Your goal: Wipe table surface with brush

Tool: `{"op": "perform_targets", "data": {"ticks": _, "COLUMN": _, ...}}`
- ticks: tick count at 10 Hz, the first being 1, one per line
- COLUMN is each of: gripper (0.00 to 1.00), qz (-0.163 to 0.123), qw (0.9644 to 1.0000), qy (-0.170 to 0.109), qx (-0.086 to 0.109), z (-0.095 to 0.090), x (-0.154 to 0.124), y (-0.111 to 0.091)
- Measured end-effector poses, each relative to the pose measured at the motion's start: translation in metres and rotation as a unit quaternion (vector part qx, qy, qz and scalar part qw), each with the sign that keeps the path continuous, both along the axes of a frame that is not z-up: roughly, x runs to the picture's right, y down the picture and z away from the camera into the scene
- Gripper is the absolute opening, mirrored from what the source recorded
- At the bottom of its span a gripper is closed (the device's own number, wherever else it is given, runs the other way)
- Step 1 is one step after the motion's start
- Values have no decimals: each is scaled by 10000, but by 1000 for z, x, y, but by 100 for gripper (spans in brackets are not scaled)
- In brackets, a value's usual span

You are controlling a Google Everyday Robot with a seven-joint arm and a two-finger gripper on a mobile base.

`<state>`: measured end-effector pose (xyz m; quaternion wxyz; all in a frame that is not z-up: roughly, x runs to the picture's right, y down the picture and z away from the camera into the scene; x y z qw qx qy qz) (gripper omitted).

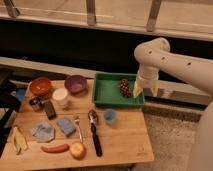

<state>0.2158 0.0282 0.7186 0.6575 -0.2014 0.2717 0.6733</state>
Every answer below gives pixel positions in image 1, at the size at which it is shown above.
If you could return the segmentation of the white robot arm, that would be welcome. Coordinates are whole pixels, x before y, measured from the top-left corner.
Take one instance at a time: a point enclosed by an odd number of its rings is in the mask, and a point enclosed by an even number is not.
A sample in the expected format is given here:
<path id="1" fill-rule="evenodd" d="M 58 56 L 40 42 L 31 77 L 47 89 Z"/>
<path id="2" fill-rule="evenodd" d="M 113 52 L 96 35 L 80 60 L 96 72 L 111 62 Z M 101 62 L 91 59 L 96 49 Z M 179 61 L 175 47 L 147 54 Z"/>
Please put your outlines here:
<path id="1" fill-rule="evenodd" d="M 134 97 L 144 88 L 150 88 L 153 95 L 157 95 L 160 70 L 212 97 L 200 118 L 187 171 L 213 171 L 213 60 L 171 53 L 165 38 L 139 44 L 134 56 L 140 64 L 134 83 Z"/>

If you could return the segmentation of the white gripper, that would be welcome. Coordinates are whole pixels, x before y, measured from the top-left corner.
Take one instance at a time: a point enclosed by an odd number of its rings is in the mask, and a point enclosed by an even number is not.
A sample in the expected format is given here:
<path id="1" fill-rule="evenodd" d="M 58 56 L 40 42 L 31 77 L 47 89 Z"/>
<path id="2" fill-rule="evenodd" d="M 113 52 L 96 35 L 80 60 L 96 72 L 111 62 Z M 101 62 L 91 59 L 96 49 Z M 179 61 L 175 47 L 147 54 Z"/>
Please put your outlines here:
<path id="1" fill-rule="evenodd" d="M 154 67 L 140 65 L 134 83 L 133 97 L 137 98 L 143 91 L 143 88 L 150 88 L 152 96 L 157 97 L 158 88 L 157 81 L 159 78 L 159 70 Z"/>

